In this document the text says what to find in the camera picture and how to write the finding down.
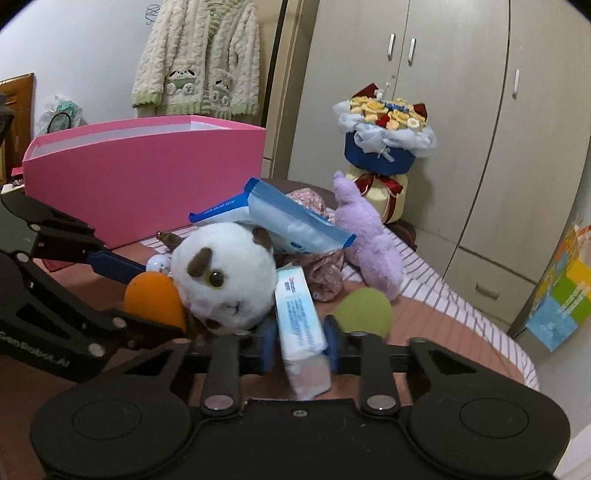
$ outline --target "striped cloth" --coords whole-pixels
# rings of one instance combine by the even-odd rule
[[[330,220],[333,219],[333,216],[333,212],[329,211]],[[192,225],[178,229],[174,233],[185,238],[195,229],[196,227]],[[474,331],[494,350],[517,367],[517,370],[524,377],[526,386],[539,390],[538,377],[530,356],[512,338],[454,292],[441,276],[419,257],[413,249],[406,246],[389,229],[386,227],[384,229],[394,237],[396,248],[403,258],[404,281],[402,283],[402,295],[425,303]],[[168,249],[156,237],[148,238],[141,243],[146,247],[155,249],[158,253],[166,254],[168,252]],[[347,263],[343,266],[342,273],[344,280],[363,281],[359,271]]]

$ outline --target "plush toy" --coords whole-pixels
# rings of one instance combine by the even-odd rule
[[[277,274],[264,228],[213,223],[161,240],[173,250],[170,275],[183,305],[215,335],[247,330],[273,307]]]
[[[395,299],[402,284],[402,257],[395,236],[384,230],[379,213],[340,171],[333,178],[333,191],[338,204],[335,225],[357,236],[345,249],[345,258],[359,267],[368,286]]]

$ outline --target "plush toy ear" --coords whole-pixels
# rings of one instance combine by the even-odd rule
[[[201,277],[208,269],[212,261],[213,251],[211,248],[204,247],[195,254],[187,266],[187,273],[195,278]]]
[[[273,253],[273,243],[271,242],[271,236],[263,227],[258,226],[252,231],[252,241],[257,245],[262,246],[270,254]]]
[[[156,238],[160,240],[166,248],[173,251],[183,241],[176,233],[172,232],[158,232]]]

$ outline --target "white plush toy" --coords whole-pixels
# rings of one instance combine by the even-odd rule
[[[277,274],[264,228],[225,222],[202,226],[182,241],[164,235],[181,301],[212,333],[243,332],[269,313]]]

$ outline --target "purple plush toy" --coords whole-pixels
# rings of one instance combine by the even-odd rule
[[[340,171],[333,180],[338,204],[335,225],[357,236],[345,249],[345,258],[359,267],[368,286],[395,299],[402,284],[402,257],[396,250],[396,237],[385,231],[379,213],[361,196],[354,182]]]

